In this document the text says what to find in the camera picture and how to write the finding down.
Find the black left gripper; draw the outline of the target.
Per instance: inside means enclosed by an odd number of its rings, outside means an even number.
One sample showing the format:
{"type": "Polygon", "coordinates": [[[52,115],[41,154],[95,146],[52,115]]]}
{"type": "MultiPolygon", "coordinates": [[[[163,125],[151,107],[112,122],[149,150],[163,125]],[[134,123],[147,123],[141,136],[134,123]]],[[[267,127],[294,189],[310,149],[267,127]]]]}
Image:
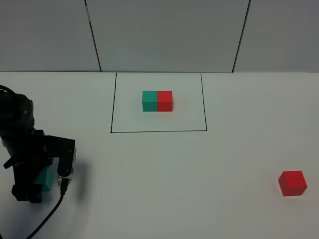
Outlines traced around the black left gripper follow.
{"type": "Polygon", "coordinates": [[[13,168],[14,185],[11,192],[17,201],[42,202],[45,183],[38,183],[37,180],[53,162],[53,158],[46,155],[44,138],[43,130],[3,137],[3,145],[10,155],[3,166],[5,169],[13,168]]]}

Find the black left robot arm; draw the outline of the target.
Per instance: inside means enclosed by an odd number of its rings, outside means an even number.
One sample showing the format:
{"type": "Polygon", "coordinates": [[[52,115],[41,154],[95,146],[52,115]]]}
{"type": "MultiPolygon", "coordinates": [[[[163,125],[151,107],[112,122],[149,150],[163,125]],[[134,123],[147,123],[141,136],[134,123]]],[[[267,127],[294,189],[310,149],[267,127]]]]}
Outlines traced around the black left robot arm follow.
{"type": "Polygon", "coordinates": [[[13,168],[12,194],[17,201],[41,203],[45,180],[38,178],[52,165],[53,158],[43,155],[46,147],[38,140],[44,136],[35,130],[33,102],[8,87],[0,87],[0,137],[10,158],[3,167],[13,168]]]}

